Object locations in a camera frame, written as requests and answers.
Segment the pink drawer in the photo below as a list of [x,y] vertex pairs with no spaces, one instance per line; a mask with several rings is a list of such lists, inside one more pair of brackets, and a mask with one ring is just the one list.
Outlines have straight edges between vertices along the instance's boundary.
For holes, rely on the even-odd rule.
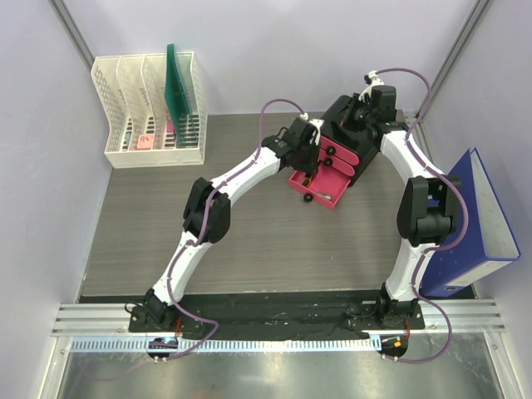
[[309,187],[302,185],[305,177],[303,172],[295,171],[288,179],[289,187],[297,191],[305,203],[315,202],[327,209],[336,209],[350,183],[348,176],[332,167],[320,166]]
[[360,163],[358,155],[344,147],[343,145],[338,144],[334,140],[328,139],[326,136],[320,136],[320,160],[325,160],[326,158],[338,158],[346,162],[349,165],[356,166]]
[[355,170],[352,165],[349,165],[347,162],[340,160],[335,155],[329,155],[325,150],[321,149],[319,151],[319,163],[327,168],[334,168],[346,176],[353,177],[355,175]]

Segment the gold lipstick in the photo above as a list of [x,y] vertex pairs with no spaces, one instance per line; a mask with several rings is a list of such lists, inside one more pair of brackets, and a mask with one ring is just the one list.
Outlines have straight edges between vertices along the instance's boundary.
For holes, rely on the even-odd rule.
[[313,176],[313,175],[311,175],[311,176],[306,176],[306,177],[304,178],[303,182],[302,182],[302,185],[303,185],[304,187],[309,187],[309,186],[312,184],[313,180],[314,180],[314,176]]

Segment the black pink drawer organizer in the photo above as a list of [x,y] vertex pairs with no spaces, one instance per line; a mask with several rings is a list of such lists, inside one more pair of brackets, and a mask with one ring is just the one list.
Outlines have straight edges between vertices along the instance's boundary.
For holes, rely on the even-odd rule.
[[359,159],[357,165],[352,163],[355,174],[350,178],[348,187],[357,182],[377,155],[372,133],[362,120],[357,119],[360,109],[365,110],[365,105],[358,100],[358,94],[353,93],[338,97],[321,115],[324,120],[322,135],[347,148]]

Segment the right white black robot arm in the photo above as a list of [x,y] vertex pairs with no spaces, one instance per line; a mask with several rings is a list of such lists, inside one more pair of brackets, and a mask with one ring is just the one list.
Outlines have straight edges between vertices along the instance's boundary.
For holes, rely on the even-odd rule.
[[394,328],[416,316],[422,278],[432,255],[458,227],[461,183],[422,153],[406,125],[397,121],[397,91],[371,84],[354,102],[354,123],[397,170],[405,183],[397,211],[401,246],[391,275],[382,284],[375,308],[377,323]]

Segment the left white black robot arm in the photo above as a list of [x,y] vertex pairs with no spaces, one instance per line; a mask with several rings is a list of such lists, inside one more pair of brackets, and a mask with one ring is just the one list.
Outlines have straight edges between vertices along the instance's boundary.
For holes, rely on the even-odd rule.
[[142,300],[155,329],[166,332],[176,324],[178,304],[192,273],[207,250],[229,232],[232,207],[244,194],[286,167],[310,175],[316,172],[323,125],[323,120],[302,114],[282,134],[264,138],[252,155],[232,170],[193,183],[177,248]]

